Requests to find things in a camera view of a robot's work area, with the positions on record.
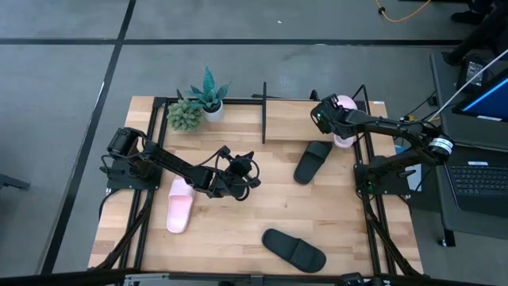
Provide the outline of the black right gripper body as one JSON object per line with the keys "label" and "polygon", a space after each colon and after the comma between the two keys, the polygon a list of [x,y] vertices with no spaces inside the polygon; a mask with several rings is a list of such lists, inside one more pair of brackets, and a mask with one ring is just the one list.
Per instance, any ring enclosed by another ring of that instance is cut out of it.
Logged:
{"label": "black right gripper body", "polygon": [[339,134],[342,123],[339,119],[344,109],[350,108],[350,98],[332,94],[323,98],[311,111],[310,117],[322,133]]}

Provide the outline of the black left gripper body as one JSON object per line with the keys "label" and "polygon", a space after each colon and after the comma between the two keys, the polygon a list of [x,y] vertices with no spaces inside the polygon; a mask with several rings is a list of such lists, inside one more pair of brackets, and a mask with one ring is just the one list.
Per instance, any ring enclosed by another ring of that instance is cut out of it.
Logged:
{"label": "black left gripper body", "polygon": [[[214,177],[210,183],[210,198],[232,196],[236,201],[244,201],[253,188],[261,185],[260,167],[253,160],[253,151],[234,157],[230,153],[230,149],[225,145],[217,152]],[[226,170],[217,167],[220,158],[229,162]]]}

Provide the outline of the pink slide sandal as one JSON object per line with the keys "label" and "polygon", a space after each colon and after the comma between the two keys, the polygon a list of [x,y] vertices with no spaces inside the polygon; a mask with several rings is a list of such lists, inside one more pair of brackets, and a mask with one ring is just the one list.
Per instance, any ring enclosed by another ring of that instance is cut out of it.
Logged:
{"label": "pink slide sandal", "polygon": [[166,227],[170,233],[181,234],[188,225],[196,191],[184,178],[176,176],[168,192]]}
{"label": "pink slide sandal", "polygon": [[[337,95],[336,98],[337,98],[338,104],[342,105],[344,108],[354,109],[354,110],[357,109],[356,103],[350,97],[348,97],[346,95]],[[355,142],[355,140],[356,139],[354,137],[349,137],[349,138],[343,139],[337,135],[333,135],[334,145],[339,148],[342,148],[342,149],[350,148],[353,145],[353,143]]]}

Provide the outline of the black slide sandal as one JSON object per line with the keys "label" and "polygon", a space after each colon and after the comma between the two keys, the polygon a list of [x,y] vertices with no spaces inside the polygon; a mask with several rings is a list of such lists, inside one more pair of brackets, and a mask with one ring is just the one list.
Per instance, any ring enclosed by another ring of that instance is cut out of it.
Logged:
{"label": "black slide sandal", "polygon": [[311,141],[303,152],[302,157],[294,170],[294,180],[298,184],[309,184],[318,172],[319,168],[325,163],[325,160],[330,154],[332,148],[332,142]]}
{"label": "black slide sandal", "polygon": [[301,272],[316,273],[325,266],[325,254],[301,238],[268,229],[264,231],[261,241],[266,249]]}

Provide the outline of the round green plant patterned pot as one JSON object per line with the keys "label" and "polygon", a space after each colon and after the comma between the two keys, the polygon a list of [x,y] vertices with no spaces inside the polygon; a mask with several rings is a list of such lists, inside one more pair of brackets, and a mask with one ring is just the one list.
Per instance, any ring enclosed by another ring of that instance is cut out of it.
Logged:
{"label": "round green plant patterned pot", "polygon": [[167,123],[175,131],[197,131],[204,119],[202,108],[189,99],[179,99],[167,111]]}

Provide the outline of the spiky leaf plant white pot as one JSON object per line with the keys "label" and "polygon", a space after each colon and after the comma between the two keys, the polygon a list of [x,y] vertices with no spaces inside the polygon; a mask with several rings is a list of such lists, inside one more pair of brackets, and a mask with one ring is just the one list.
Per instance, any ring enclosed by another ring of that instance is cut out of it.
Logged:
{"label": "spiky leaf plant white pot", "polygon": [[193,85],[187,94],[194,96],[194,104],[202,108],[208,122],[220,122],[225,113],[224,99],[229,92],[231,83],[217,85],[208,66],[205,67],[202,89]]}

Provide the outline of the white paper sheet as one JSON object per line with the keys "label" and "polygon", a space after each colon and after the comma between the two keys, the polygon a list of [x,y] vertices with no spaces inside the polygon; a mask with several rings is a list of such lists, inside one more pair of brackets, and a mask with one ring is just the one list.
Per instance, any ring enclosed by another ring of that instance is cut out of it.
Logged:
{"label": "white paper sheet", "polygon": [[414,171],[407,177],[408,185],[411,191],[421,191],[422,170],[421,165],[416,164],[406,168],[407,171]]}

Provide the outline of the black device with white label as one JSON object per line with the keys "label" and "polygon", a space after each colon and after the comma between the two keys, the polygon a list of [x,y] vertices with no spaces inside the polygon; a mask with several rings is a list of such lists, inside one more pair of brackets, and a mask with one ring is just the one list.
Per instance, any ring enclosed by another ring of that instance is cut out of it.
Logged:
{"label": "black device with white label", "polygon": [[[480,72],[488,62],[480,56],[467,56],[464,58],[461,67],[459,78],[457,80],[457,89],[460,89],[467,81],[474,75]],[[479,91],[489,80],[489,70],[480,73],[474,80],[472,80],[463,90],[463,93],[471,94]]]}

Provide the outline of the thin white rod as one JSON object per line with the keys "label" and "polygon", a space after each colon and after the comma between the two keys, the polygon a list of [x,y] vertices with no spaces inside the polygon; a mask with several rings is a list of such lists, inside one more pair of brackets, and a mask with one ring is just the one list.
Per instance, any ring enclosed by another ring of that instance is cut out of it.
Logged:
{"label": "thin white rod", "polygon": [[458,101],[456,100],[456,97],[463,92],[463,90],[468,87],[469,85],[473,85],[474,88],[477,90],[481,87],[485,87],[486,84],[482,83],[482,81],[485,81],[488,79],[488,73],[489,68],[492,64],[496,63],[498,60],[503,58],[506,54],[508,54],[508,48],[502,52],[499,56],[488,62],[487,64],[477,64],[477,66],[474,64],[472,68],[469,68],[470,64],[467,63],[466,67],[464,68],[464,78],[466,81],[462,84],[457,83],[456,86],[456,92],[446,101],[444,102],[441,107],[435,111],[428,119],[429,122],[433,121],[435,118],[438,117],[438,115],[445,110],[447,107],[450,107],[452,103],[455,103],[455,107],[458,107]]}

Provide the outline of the monitor with blue screen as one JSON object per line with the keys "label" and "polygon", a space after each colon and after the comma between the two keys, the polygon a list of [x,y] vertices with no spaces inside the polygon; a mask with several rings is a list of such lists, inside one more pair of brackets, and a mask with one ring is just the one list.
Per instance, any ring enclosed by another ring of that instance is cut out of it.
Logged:
{"label": "monitor with blue screen", "polygon": [[459,101],[452,112],[508,122],[508,68],[499,72],[476,93]]}

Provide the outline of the black laptop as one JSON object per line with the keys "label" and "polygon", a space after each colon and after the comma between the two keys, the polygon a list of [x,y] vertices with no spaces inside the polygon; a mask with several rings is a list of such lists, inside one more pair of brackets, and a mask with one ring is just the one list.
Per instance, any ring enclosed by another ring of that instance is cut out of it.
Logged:
{"label": "black laptop", "polygon": [[459,209],[508,218],[508,165],[467,162],[445,169]]}

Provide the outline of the dark grey chair leg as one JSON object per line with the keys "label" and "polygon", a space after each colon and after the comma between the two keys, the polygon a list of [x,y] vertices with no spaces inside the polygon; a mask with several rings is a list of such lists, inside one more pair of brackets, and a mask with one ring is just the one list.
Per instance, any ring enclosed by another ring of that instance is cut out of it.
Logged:
{"label": "dark grey chair leg", "polygon": [[0,173],[0,191],[4,187],[15,187],[22,191],[28,191],[30,183]]}

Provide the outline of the wooden shelf with black frame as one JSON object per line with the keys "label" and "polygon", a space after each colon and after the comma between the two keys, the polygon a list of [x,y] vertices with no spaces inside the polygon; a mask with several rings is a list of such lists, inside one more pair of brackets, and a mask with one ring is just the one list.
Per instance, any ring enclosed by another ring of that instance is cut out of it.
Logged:
{"label": "wooden shelf with black frame", "polygon": [[267,84],[263,93],[253,94],[261,100],[262,142],[268,141],[328,141],[333,135],[323,134],[315,126],[310,111],[320,102],[318,93],[312,90],[307,99],[285,99],[267,95]]}

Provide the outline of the black horizontal frame beam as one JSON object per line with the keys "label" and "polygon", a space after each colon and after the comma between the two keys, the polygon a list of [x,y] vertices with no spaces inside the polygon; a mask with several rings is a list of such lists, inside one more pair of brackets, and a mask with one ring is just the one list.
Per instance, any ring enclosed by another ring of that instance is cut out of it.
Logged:
{"label": "black horizontal frame beam", "polygon": [[[168,280],[204,280],[248,282],[251,286],[264,286],[267,282],[294,282],[313,284],[336,284],[340,276],[298,276],[266,274],[213,274],[199,272],[142,272],[138,269],[92,269],[83,272],[62,272],[31,276],[0,278],[0,286],[107,286],[123,284],[126,275],[138,273],[168,273]],[[493,286],[453,280],[433,279],[428,276],[400,276],[378,274],[385,286]]]}

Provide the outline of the black aluminium table frame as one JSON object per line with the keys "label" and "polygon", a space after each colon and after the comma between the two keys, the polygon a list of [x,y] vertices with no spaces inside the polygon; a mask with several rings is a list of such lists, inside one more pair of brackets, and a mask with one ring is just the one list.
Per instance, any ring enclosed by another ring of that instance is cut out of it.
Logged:
{"label": "black aluminium table frame", "polygon": [[[199,272],[339,276],[359,272],[372,276],[387,271],[389,257],[365,222],[363,205],[355,193],[352,166],[369,153],[390,156],[393,141],[372,135],[359,150],[333,149],[307,185],[293,174],[309,141],[262,142],[261,100],[234,99],[225,105],[220,122],[205,123],[196,133],[174,131],[166,122],[168,98],[135,96],[125,124],[150,133],[176,156],[197,164],[208,161],[220,147],[235,154],[255,153],[261,185],[238,202],[198,194],[187,229],[167,230],[168,192],[174,176],[163,172],[153,191],[118,191],[104,204],[89,266],[100,265],[121,240],[138,211],[145,224],[116,263],[117,268],[142,272]],[[320,272],[305,274],[263,247],[265,230],[273,228],[321,249],[326,263]]]}

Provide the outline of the silver metal bracket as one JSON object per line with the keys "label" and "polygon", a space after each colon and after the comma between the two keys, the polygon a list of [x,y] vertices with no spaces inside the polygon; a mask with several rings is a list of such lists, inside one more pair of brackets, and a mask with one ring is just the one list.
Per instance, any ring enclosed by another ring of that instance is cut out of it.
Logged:
{"label": "silver metal bracket", "polygon": [[169,279],[168,273],[138,273],[125,276],[122,286],[140,286],[144,282],[162,281]]}

